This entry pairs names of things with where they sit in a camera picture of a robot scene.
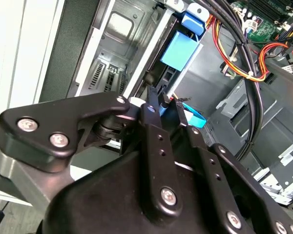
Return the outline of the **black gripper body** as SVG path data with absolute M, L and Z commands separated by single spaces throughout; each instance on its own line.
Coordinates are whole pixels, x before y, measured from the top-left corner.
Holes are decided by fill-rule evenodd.
M 210 153 L 174 153 L 183 209 L 177 218 L 145 209 L 145 182 L 136 152 L 99 168 L 65 187 L 50 203 L 44 234 L 232 234 L 227 214 L 231 192 L 212 193 L 199 160 L 220 166 Z

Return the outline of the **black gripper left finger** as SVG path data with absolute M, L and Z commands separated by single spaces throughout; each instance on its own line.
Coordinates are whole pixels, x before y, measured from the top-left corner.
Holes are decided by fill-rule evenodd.
M 141 146 L 144 214 L 156 221 L 178 217 L 183 203 L 175 162 L 152 87 L 141 106 L 103 92 L 5 110 L 0 114 L 0 180 L 47 218 L 86 219 L 96 208 L 85 194 L 94 189 L 94 177 L 73 181 L 71 160 L 113 138 L 129 142 L 128 153 Z

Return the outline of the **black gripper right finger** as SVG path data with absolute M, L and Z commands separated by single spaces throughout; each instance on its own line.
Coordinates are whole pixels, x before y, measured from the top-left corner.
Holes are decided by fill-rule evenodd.
M 293 234 L 293 220 L 221 144 L 208 147 L 200 131 L 188 125 L 177 101 L 179 128 L 189 142 L 192 168 L 203 175 L 216 234 Z

